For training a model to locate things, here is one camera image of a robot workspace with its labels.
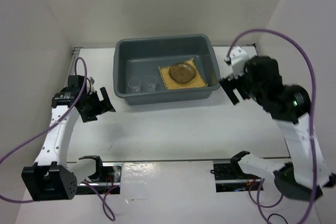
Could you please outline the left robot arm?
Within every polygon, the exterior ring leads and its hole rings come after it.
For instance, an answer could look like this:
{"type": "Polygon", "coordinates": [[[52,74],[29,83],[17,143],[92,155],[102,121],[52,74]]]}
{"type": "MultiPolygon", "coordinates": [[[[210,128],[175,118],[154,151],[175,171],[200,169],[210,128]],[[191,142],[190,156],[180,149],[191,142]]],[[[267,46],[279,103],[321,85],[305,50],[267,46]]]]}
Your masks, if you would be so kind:
{"type": "Polygon", "coordinates": [[[67,166],[71,135],[78,119],[93,122],[106,112],[115,112],[107,91],[100,88],[100,100],[92,77],[68,77],[68,85],[56,93],[51,102],[51,130],[32,166],[22,171],[22,179],[33,201],[73,199],[78,185],[85,179],[98,182],[104,177],[98,155],[82,156],[72,168],[67,166]]]}

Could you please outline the bamboo mat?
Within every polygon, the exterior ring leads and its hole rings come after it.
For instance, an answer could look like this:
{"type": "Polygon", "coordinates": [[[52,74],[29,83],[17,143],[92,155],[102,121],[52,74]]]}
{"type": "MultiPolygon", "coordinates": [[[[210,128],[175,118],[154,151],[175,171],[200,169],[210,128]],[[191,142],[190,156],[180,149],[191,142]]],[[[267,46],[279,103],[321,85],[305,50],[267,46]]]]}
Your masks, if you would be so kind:
{"type": "Polygon", "coordinates": [[[165,88],[168,90],[208,86],[199,73],[193,58],[171,66],[159,67],[159,72],[165,88]]]}

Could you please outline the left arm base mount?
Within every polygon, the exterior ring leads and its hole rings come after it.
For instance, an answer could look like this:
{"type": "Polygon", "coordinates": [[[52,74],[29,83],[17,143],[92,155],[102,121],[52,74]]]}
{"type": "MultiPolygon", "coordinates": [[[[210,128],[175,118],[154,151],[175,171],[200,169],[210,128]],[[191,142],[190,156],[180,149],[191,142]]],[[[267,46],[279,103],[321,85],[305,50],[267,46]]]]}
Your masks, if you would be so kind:
{"type": "Polygon", "coordinates": [[[67,168],[73,172],[77,178],[78,186],[76,195],[94,195],[94,191],[84,183],[79,183],[80,179],[86,179],[98,193],[104,194],[112,187],[116,187],[109,194],[120,193],[120,183],[122,175],[122,163],[103,162],[102,174],[97,179],[89,176],[96,172],[96,161],[92,159],[82,159],[77,162],[67,163],[67,168]]]}

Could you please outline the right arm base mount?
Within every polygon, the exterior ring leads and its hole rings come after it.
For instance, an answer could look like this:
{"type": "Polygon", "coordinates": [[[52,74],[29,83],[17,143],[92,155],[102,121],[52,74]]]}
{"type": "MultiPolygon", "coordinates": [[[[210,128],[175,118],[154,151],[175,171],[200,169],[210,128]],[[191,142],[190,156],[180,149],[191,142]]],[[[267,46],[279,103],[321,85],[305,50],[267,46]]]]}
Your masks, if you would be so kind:
{"type": "Polygon", "coordinates": [[[229,160],[214,161],[210,173],[214,176],[217,193],[257,190],[261,182],[255,175],[236,175],[229,160]]]}

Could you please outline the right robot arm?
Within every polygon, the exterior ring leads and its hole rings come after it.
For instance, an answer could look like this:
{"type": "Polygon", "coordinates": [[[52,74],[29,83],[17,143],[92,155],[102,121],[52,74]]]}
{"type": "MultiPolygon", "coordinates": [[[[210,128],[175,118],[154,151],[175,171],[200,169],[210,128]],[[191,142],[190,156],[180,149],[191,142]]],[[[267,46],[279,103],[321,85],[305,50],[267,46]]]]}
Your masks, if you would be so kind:
{"type": "Polygon", "coordinates": [[[284,85],[278,62],[268,56],[233,56],[226,60],[232,74],[219,84],[233,104],[252,99],[270,114],[281,130],[291,161],[275,163],[241,151],[230,159],[235,178],[255,175],[274,181],[279,192],[294,200],[317,200],[323,187],[335,186],[335,174],[326,166],[316,136],[310,136],[312,103],[299,85],[284,85]]]}

